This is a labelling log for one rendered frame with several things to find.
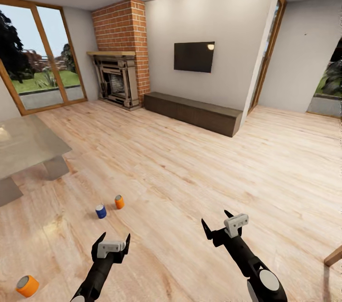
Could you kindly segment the can of soda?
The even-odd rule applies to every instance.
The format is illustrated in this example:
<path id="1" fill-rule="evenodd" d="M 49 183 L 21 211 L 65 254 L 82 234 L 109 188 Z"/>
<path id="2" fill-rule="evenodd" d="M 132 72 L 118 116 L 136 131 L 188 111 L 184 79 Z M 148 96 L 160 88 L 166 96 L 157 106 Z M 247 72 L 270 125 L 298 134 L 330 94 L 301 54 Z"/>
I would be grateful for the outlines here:
<path id="1" fill-rule="evenodd" d="M 102 219 L 102 218 L 106 217 L 107 212 L 106 212 L 105 206 L 103 204 L 97 205 L 95 210 L 96 210 L 96 213 L 98 215 L 98 218 Z"/>
<path id="2" fill-rule="evenodd" d="M 38 290 L 39 282 L 31 275 L 22 277 L 17 286 L 16 290 L 26 298 L 31 297 Z"/>
<path id="3" fill-rule="evenodd" d="M 114 200 L 115 200 L 116 207 L 118 209 L 121 209 L 122 207 L 124 207 L 124 201 L 121 195 L 117 195 Z"/>

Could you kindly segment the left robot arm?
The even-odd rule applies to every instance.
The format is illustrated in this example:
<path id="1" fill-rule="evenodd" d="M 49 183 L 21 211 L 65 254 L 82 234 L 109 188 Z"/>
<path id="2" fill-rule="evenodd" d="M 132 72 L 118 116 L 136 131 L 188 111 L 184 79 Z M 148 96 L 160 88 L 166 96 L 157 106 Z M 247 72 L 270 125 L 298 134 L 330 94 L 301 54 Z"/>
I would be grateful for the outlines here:
<path id="1" fill-rule="evenodd" d="M 113 263 L 122 263 L 128 254 L 131 235 L 124 240 L 104 240 L 106 232 L 92 245 L 94 262 L 86 280 L 81 284 L 70 302 L 95 302 L 108 277 Z"/>

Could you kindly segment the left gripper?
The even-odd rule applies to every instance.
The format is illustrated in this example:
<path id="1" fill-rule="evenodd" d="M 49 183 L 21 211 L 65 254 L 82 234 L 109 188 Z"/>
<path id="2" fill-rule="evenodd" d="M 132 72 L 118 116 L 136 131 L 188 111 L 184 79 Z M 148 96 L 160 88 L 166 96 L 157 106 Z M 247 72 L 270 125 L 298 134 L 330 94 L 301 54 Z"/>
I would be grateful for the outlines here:
<path id="1" fill-rule="evenodd" d="M 128 254 L 129 244 L 131 235 L 129 234 L 126 239 L 126 246 L 122 251 L 119 252 L 109 252 L 105 258 L 97 257 L 98 244 L 103 241 L 106 232 L 101 235 L 101 237 L 92 245 L 91 255 L 92 261 L 94 262 L 90 271 L 101 272 L 105 279 L 107 279 L 108 274 L 111 270 L 113 263 L 122 263 L 122 260 L 126 254 Z"/>

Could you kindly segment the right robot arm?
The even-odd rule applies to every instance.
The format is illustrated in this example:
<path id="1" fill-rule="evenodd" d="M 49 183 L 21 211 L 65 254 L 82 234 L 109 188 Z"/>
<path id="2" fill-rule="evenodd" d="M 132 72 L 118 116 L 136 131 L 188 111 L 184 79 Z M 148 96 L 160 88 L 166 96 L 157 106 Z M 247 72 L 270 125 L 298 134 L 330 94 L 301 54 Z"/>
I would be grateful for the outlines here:
<path id="1" fill-rule="evenodd" d="M 247 225 L 249 217 L 245 213 L 233 216 L 224 211 L 228 219 L 226 227 L 211 231 L 202 219 L 202 225 L 208 240 L 213 244 L 226 247 L 233 260 L 239 266 L 247 280 L 247 288 L 253 302 L 288 302 L 283 286 L 277 276 L 248 248 L 242 239 L 242 227 Z"/>

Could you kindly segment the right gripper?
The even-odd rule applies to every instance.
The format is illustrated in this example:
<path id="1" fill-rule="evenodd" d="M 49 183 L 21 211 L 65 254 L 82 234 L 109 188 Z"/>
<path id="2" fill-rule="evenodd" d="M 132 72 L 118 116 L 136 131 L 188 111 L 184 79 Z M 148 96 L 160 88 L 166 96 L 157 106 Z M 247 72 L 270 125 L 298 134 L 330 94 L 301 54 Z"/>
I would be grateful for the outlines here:
<path id="1" fill-rule="evenodd" d="M 226 213 L 228 218 L 233 217 L 233 215 L 230 214 L 228 211 L 225 210 L 224 212 Z M 233 258 L 233 260 L 236 256 L 236 254 L 242 248 L 248 247 L 248 245 L 245 243 L 245 241 L 241 237 L 242 227 L 237 229 L 238 236 L 231 238 L 228 235 L 228 233 L 225 232 L 225 229 L 226 229 L 225 227 L 220 229 L 220 230 L 211 231 L 203 219 L 201 220 L 201 222 L 202 222 L 205 234 L 207 236 L 207 239 L 208 240 L 213 239 L 213 244 L 215 245 L 215 247 L 218 247 L 218 246 L 224 244 L 224 246 L 228 250 L 228 252 L 231 255 L 231 257 Z"/>

